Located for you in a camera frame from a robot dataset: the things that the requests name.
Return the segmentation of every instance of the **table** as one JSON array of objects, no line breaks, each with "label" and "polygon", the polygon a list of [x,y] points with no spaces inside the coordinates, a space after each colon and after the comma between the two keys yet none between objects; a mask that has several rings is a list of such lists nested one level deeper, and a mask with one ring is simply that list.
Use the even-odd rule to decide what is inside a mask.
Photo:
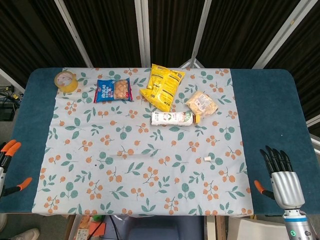
[{"label": "table", "polygon": [[[24,191],[3,198],[0,206],[2,212],[28,213],[33,207],[37,178],[55,105],[56,88],[52,79],[61,70],[37,69],[30,76],[12,136],[22,142],[22,147],[12,160],[6,185],[16,185],[29,176],[34,181]],[[283,149],[291,157],[306,200],[302,209],[309,214],[318,213],[320,207],[316,199],[319,186],[313,183],[319,181],[319,166],[292,77],[285,70],[232,69],[231,75],[254,212],[269,215],[283,212],[275,202],[259,195],[253,185],[253,181],[259,179],[265,187],[271,188],[259,153],[264,145],[270,145]]]}]

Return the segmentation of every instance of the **yellow snack bag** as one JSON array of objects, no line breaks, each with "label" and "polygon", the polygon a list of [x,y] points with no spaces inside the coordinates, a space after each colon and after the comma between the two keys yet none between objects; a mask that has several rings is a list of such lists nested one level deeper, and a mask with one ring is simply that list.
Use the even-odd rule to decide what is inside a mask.
[{"label": "yellow snack bag", "polygon": [[185,76],[183,71],[174,71],[152,64],[149,83],[140,89],[142,96],[163,112],[170,112],[176,91]]}]

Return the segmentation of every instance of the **robot finger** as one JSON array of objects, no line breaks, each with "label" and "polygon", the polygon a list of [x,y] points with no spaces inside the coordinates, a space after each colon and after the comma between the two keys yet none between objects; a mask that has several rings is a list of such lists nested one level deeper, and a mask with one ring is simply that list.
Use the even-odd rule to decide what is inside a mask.
[{"label": "robot finger", "polygon": [[264,158],[266,169],[268,170],[269,176],[271,178],[271,174],[274,172],[274,166],[273,166],[268,154],[265,151],[260,149],[260,153],[262,154],[262,156]]},{"label": "robot finger", "polygon": [[278,152],[276,149],[272,149],[272,151],[277,158],[277,162],[279,163],[279,166],[280,166],[280,171],[288,171],[286,169],[285,160],[281,156],[280,152]]},{"label": "robot finger", "polygon": [[291,166],[291,162],[290,162],[290,158],[288,157],[288,155],[284,152],[284,151],[280,151],[281,156],[283,157],[285,163],[286,163],[286,169],[289,172],[293,172],[293,168]]},{"label": "robot finger", "polygon": [[265,146],[265,148],[267,149],[267,151],[268,151],[269,154],[270,154],[270,160],[272,161],[272,163],[273,163],[273,165],[274,165],[274,170],[275,170],[275,172],[280,172],[280,168],[279,168],[278,162],[277,162],[277,160],[276,160],[275,154],[274,154],[274,152],[272,151],[271,147]]}]

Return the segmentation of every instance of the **robotic hand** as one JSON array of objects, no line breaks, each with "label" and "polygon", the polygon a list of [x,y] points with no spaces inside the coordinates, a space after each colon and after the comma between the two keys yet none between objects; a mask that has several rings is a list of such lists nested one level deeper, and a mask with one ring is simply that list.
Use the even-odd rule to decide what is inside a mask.
[{"label": "robotic hand", "polygon": [[269,146],[265,147],[268,153],[262,149],[260,152],[269,172],[273,192],[265,190],[257,180],[254,181],[255,187],[261,194],[275,200],[279,207],[284,209],[283,219],[290,239],[319,240],[306,213],[300,211],[305,198],[288,155],[282,150],[279,152]]}]

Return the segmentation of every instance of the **cable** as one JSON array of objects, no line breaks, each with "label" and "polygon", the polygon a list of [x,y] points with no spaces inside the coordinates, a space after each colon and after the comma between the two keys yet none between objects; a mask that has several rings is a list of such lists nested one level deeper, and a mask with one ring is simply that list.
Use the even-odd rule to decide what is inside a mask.
[{"label": "cable", "polygon": [[111,215],[109,215],[110,219],[111,219],[111,222],[112,222],[112,225],[113,225],[113,228],[114,228],[114,231],[115,231],[115,235],[116,235],[116,239],[119,240],[119,236],[118,236],[118,230],[117,230],[117,227],[116,227],[116,224],[115,224],[115,221],[114,219],[112,218]]},{"label": "cable", "polygon": [[92,236],[95,234],[95,232],[98,230],[98,228],[101,226],[101,224],[104,222],[106,215],[102,216],[100,224],[95,228],[95,230],[90,234],[90,236],[87,238],[87,240],[90,240]]}]

